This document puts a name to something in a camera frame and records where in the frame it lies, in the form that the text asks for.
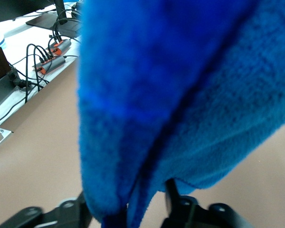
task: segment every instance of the beige floor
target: beige floor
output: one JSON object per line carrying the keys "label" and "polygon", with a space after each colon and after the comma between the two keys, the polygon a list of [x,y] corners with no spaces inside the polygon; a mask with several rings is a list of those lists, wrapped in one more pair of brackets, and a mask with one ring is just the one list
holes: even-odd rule
{"label": "beige floor", "polygon": [[[73,64],[2,125],[14,134],[0,146],[0,223],[28,206],[49,211],[81,191],[75,74]],[[285,126],[223,181],[193,196],[204,207],[227,203],[257,228],[285,228]],[[165,217],[158,193],[141,227],[159,228]]]}

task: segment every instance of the black metal bracket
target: black metal bracket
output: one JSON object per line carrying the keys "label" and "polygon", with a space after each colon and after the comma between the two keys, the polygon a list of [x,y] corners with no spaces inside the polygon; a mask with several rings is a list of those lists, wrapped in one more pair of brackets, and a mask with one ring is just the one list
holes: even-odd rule
{"label": "black metal bracket", "polygon": [[0,228],[88,228],[92,220],[83,193],[67,200],[48,213],[28,207],[0,225]]}
{"label": "black metal bracket", "polygon": [[205,210],[194,197],[179,195],[173,179],[166,182],[166,205],[169,217],[161,228],[253,228],[226,204],[211,204]]}

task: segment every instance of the monitor stand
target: monitor stand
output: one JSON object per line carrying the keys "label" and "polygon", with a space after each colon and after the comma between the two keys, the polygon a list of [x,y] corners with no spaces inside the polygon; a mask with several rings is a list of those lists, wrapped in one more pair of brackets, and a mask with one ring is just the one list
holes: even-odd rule
{"label": "monitor stand", "polygon": [[[41,16],[34,18],[30,21],[27,21],[27,25],[36,26],[42,29],[53,30],[53,25],[56,22],[57,14],[56,13],[46,13]],[[75,21],[67,21],[65,24],[58,24],[58,29],[60,35],[66,35],[69,37],[76,38],[78,37],[80,30],[80,23]]]}
{"label": "monitor stand", "polygon": [[41,16],[29,20],[26,22],[27,25],[36,26],[42,29],[53,30],[53,25],[57,19],[56,13],[46,13]]}
{"label": "monitor stand", "polygon": [[[59,19],[67,17],[63,0],[54,0],[54,4],[56,6],[57,14],[56,13],[42,14],[39,17],[26,22],[26,24],[43,29],[52,30],[58,15]],[[80,23],[75,21],[60,21],[58,25],[58,30],[60,35],[66,35],[73,38],[78,37],[80,35],[79,29],[80,29]]]}

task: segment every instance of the black cable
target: black cable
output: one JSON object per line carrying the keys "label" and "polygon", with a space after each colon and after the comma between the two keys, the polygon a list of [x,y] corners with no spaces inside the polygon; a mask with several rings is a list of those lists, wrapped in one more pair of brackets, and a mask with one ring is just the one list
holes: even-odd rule
{"label": "black cable", "polygon": [[51,13],[51,12],[40,12],[38,14],[35,14],[35,15],[28,15],[28,16],[20,16],[20,17],[17,17],[13,20],[16,20],[16,19],[19,19],[19,18],[31,18],[31,17],[37,17],[37,16],[40,16],[40,15],[43,15],[43,14],[46,14],[46,13]]}
{"label": "black cable", "polygon": [[68,5],[68,4],[65,4],[65,6],[72,7],[72,6]]}
{"label": "black cable", "polygon": [[0,118],[0,121],[3,120],[3,119],[11,112],[11,110],[12,110],[16,105],[20,104],[20,102],[23,101],[24,99],[25,99],[25,97],[22,98],[22,99],[21,99],[20,101],[18,101],[17,103],[15,103],[15,104],[9,109],[9,111],[8,111],[4,116],[2,116],[2,117]]}
{"label": "black cable", "polygon": [[22,60],[24,60],[26,58],[26,56],[25,57],[23,57],[21,60],[19,60],[18,62],[16,62],[16,63],[14,63],[14,64],[11,64],[11,65],[16,65],[16,64],[18,64],[19,62],[21,62]]}
{"label": "black cable", "polygon": [[67,57],[76,57],[78,58],[78,56],[73,56],[73,55],[69,55],[69,56],[63,56],[64,58],[67,58]]}
{"label": "black cable", "polygon": [[8,112],[7,112],[4,116],[2,116],[2,117],[0,118],[0,121],[3,120],[3,119],[13,110],[14,107],[16,107],[18,104],[20,104],[21,101],[23,101],[24,99],[26,99],[26,97],[27,97],[27,95],[25,95],[24,98],[22,98],[22,99],[19,100],[17,103],[15,103],[15,104],[8,110]]}
{"label": "black cable", "polygon": [[44,88],[44,86],[41,86],[41,85],[39,85],[39,84],[37,84],[37,83],[30,82],[30,84],[31,84],[31,85],[34,85],[34,86],[38,86],[38,87],[40,87],[41,89]]}
{"label": "black cable", "polygon": [[51,10],[48,10],[48,11],[42,11],[42,12],[38,12],[38,11],[35,11],[36,13],[50,13],[52,12],[55,13],[56,9],[51,9]]}
{"label": "black cable", "polygon": [[40,45],[35,45],[34,50],[35,50],[35,49],[37,49],[37,50],[41,53],[41,55],[42,55],[44,61],[46,62],[46,61],[48,60],[48,58],[47,58],[47,55],[48,55],[47,51],[46,51],[42,46],[40,46]]}
{"label": "black cable", "polygon": [[44,75],[46,75],[46,74],[48,73],[48,70],[51,68],[52,63],[53,63],[53,61],[51,60],[51,62],[50,62],[50,64],[49,64],[48,68],[45,69],[45,72],[46,72],[46,73],[45,73]]}
{"label": "black cable", "polygon": [[79,15],[81,15],[77,10],[75,9],[64,9],[62,12],[60,12],[57,16],[57,19],[60,17],[61,14],[63,14],[64,12],[68,13],[69,11],[76,11],[76,13],[78,13]]}
{"label": "black cable", "polygon": [[72,18],[58,19],[58,17],[57,17],[57,19],[56,19],[56,21],[55,21],[55,23],[54,23],[54,25],[53,25],[53,29],[52,29],[52,34],[53,34],[53,36],[58,36],[58,35],[59,35],[58,25],[59,25],[59,22],[61,22],[61,21],[63,21],[63,20],[74,21],[74,22],[80,23],[80,21],[77,20],[77,19],[72,19]]}
{"label": "black cable", "polygon": [[36,74],[36,80],[37,80],[38,92],[39,92],[40,91],[40,84],[39,84],[39,78],[38,78],[38,73],[37,73],[36,56],[35,56],[37,48],[38,48],[37,46],[35,46],[35,48],[34,48],[34,67],[35,67],[35,74]]}
{"label": "black cable", "polygon": [[25,103],[28,101],[28,96],[29,96],[29,80],[28,80],[28,76],[29,76],[29,70],[28,70],[28,65],[29,65],[29,58],[28,58],[28,55],[29,55],[29,47],[30,46],[35,46],[34,44],[29,44],[27,45],[27,58],[26,58],[26,69],[25,69],[25,80],[26,80],[26,87],[25,87]]}
{"label": "black cable", "polygon": [[52,1],[50,1],[50,0],[47,0],[47,1],[48,1],[49,3],[51,3],[51,4],[53,4],[55,7],[58,7],[58,8],[61,9],[61,10],[66,10],[66,9],[63,9],[63,8],[57,6],[54,2],[52,2]]}
{"label": "black cable", "polygon": [[40,47],[40,48],[42,48],[42,50],[44,51],[44,53],[46,54],[46,56],[47,56],[47,60],[50,60],[51,58],[52,58],[52,56],[50,56],[49,55],[49,53],[42,47],[42,46],[40,46],[40,45],[37,45],[37,47]]}
{"label": "black cable", "polygon": [[[16,69],[16,70],[18,71],[19,74],[21,74],[21,75],[23,75],[24,77],[26,77],[24,73],[22,73],[22,72],[19,71],[18,69]],[[38,76],[38,78],[39,78],[40,80],[44,81],[45,84],[48,84],[48,83],[49,83],[49,81],[45,80],[44,78],[42,78],[42,77],[40,77],[40,76]]]}

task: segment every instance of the blue towel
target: blue towel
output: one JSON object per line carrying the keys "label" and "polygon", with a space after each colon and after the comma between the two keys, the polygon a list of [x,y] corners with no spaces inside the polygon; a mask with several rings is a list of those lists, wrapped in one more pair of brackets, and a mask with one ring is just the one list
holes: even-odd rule
{"label": "blue towel", "polygon": [[138,228],[170,178],[208,188],[285,123],[285,0],[85,2],[84,194]]}

